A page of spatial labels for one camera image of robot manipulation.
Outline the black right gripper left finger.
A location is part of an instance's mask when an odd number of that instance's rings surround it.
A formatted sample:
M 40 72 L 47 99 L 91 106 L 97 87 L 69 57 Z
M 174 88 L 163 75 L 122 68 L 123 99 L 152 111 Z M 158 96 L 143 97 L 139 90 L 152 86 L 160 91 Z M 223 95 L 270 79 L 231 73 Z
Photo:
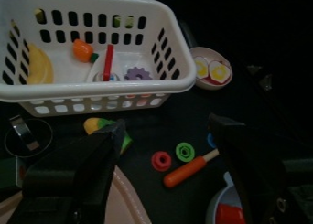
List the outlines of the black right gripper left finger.
M 7 224 L 104 224 L 123 138 L 118 120 L 47 154 L 25 173 Z

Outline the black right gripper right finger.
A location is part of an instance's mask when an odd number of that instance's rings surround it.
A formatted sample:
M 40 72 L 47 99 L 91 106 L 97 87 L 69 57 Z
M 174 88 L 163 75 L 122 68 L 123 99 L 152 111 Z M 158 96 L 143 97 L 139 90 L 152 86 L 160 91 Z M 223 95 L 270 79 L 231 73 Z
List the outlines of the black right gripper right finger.
M 313 224 L 313 146 L 209 115 L 247 224 Z

